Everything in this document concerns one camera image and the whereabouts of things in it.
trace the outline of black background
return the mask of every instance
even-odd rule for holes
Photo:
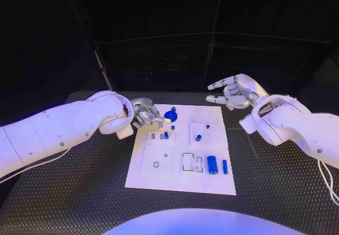
[[[236,73],[339,114],[335,0],[1,2],[0,125],[105,90],[202,92]],[[1,200],[16,181],[0,186]]]

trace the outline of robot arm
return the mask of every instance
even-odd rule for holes
[[[231,110],[252,106],[251,114],[239,120],[247,133],[258,131],[274,146],[291,140],[309,156],[339,168],[339,117],[313,114],[297,99],[287,95],[270,96],[245,74],[222,79],[208,89],[222,86],[225,97],[209,95],[206,101],[225,104]]]
[[[117,133],[118,139],[130,136],[134,117],[148,124],[170,122],[160,117],[148,98],[128,101],[115,92],[102,91],[85,101],[60,105],[0,127],[0,178],[82,143],[97,129],[102,134]]]

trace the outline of table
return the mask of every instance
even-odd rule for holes
[[[92,93],[76,92],[66,102]],[[216,105],[205,101],[208,93],[120,94],[163,104]],[[248,135],[238,124],[248,113],[249,108],[222,106],[236,196],[124,188],[135,133],[118,140],[97,131],[59,160],[22,174],[0,210],[0,234],[101,234],[147,213],[177,208],[228,210],[306,234],[337,234],[339,208],[316,160],[291,141],[274,147],[258,133]],[[339,170],[330,171],[337,184]]]

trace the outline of cable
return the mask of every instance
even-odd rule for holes
[[[327,180],[326,180],[326,177],[324,177],[324,174],[323,174],[320,161],[317,160],[317,167],[319,167],[319,170],[320,170],[320,173],[322,173],[322,176],[323,176],[324,184],[326,184],[327,189],[329,189],[329,191],[330,191],[330,198],[332,198],[332,201],[335,202],[335,204],[339,206],[339,197],[337,197],[336,193],[333,192],[333,177],[332,177],[332,173],[330,173],[330,170],[329,170],[329,168],[327,168],[327,166],[324,165],[323,162],[322,162],[322,164],[323,164],[324,169],[326,169],[326,171],[327,171],[327,173],[329,173],[329,176],[330,176],[330,185],[329,185],[329,183],[327,183]]]
[[[68,153],[68,151],[69,151],[71,149],[72,149],[72,148],[69,148],[69,149],[63,152],[63,154],[62,154],[59,157],[53,158],[52,160],[45,161],[43,163],[39,163],[39,164],[30,166],[30,167],[27,167],[26,169],[23,169],[22,171],[19,171],[19,172],[17,172],[16,174],[13,174],[9,178],[6,178],[4,180],[1,180],[1,181],[0,181],[0,184],[1,184],[6,180],[9,180],[10,178],[13,178],[16,175],[19,175],[20,173],[23,173],[26,170],[29,170],[29,169],[35,168],[36,166],[43,165],[43,164],[46,164],[46,163],[55,161],[56,159],[59,159],[59,158]]]

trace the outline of metal table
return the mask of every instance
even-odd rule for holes
[[[76,92],[66,102],[92,93]],[[215,105],[206,93],[120,94],[161,104]],[[22,174],[0,210],[0,234],[101,234],[147,213],[177,208],[228,210],[306,234],[339,234],[339,208],[316,160],[293,142],[274,147],[257,133],[248,135],[238,124],[248,113],[249,108],[222,107],[236,196],[124,188],[135,133],[118,140],[97,131],[59,160]],[[339,170],[330,171],[337,183]]]

